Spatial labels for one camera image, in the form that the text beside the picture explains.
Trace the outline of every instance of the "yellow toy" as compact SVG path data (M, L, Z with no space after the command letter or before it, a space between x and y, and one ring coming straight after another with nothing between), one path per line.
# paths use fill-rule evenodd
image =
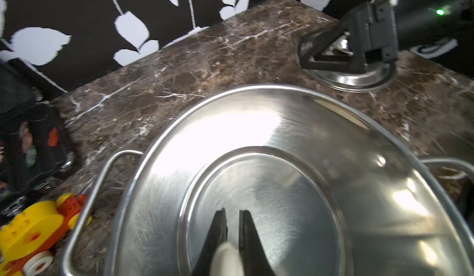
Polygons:
M74 228L85 200L84 195L69 193L56 203L38 202L4 226L0 231L4 258L0 276L34 276L43 272L53 261L49 249Z

